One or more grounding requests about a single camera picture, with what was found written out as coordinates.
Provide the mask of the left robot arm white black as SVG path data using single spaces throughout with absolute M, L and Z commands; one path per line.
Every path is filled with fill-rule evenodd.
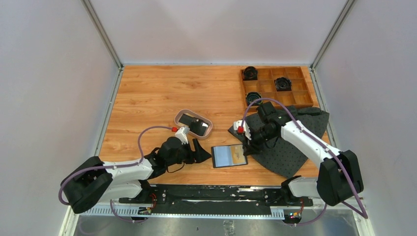
M 93 156 L 61 182 L 59 200 L 71 206 L 75 214 L 119 198 L 145 203 L 150 199 L 151 191 L 146 187 L 149 179 L 163 175 L 174 164 L 197 164 L 209 158 L 211 154 L 197 139 L 189 144 L 176 137 L 169 137 L 142 159 L 106 162 Z

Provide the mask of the pink oval card tray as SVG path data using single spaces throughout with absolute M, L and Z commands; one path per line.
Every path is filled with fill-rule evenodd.
M 189 109 L 180 110 L 174 118 L 174 123 L 177 126 L 187 126 L 189 134 L 200 140 L 207 139 L 213 130 L 211 120 Z

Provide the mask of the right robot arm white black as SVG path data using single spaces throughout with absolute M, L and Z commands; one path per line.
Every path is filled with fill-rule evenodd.
M 319 198 L 327 205 L 335 206 L 351 197 L 361 203 L 359 193 L 364 190 L 357 156 L 350 150 L 341 151 L 310 131 L 299 119 L 283 106 L 278 112 L 274 99 L 265 98 L 257 107 L 257 114 L 264 126 L 251 129 L 247 118 L 233 123 L 233 129 L 244 138 L 247 155 L 259 153 L 261 145 L 270 139 L 280 138 L 310 159 L 319 169 L 318 177 L 292 177 L 282 183 L 281 199 L 294 205 L 301 197 Z

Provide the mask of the black card holder wallet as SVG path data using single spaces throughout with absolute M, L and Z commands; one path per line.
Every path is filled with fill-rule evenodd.
M 212 155 L 212 163 L 214 168 L 225 168 L 225 167 L 233 167 L 239 165 L 233 165 L 231 159 L 231 150 L 228 146 L 214 146 L 211 148 L 211 155 Z

